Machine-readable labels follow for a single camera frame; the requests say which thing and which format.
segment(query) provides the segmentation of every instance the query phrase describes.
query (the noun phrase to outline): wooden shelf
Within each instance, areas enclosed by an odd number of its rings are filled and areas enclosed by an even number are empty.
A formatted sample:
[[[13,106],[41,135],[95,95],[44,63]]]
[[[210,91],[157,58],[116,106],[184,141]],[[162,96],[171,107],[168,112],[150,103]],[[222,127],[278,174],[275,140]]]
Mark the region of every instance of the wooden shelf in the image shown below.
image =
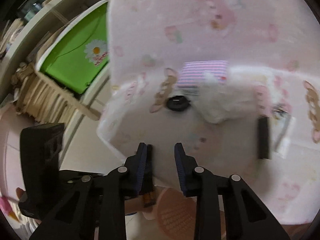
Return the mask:
[[[23,28],[0,63],[0,102],[6,97],[13,73],[30,51],[48,32],[55,32],[63,23],[52,13],[54,8],[68,20],[100,0],[51,0]]]

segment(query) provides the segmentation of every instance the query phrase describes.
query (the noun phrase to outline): floral pattern tablecloth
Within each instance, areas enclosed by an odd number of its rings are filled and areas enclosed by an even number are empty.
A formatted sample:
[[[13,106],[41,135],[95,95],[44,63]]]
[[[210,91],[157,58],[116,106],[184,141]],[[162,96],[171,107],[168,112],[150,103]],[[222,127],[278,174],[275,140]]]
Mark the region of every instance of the floral pattern tablecloth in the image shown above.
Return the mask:
[[[99,137],[120,159],[139,142],[154,145],[155,176],[179,187],[173,147],[199,165],[241,175],[283,224],[313,220],[320,208],[320,26],[304,0],[111,0],[109,51],[113,97]],[[227,60],[227,81],[270,95],[294,120],[281,154],[256,160],[257,116],[219,125],[194,108],[164,107],[185,62]]]

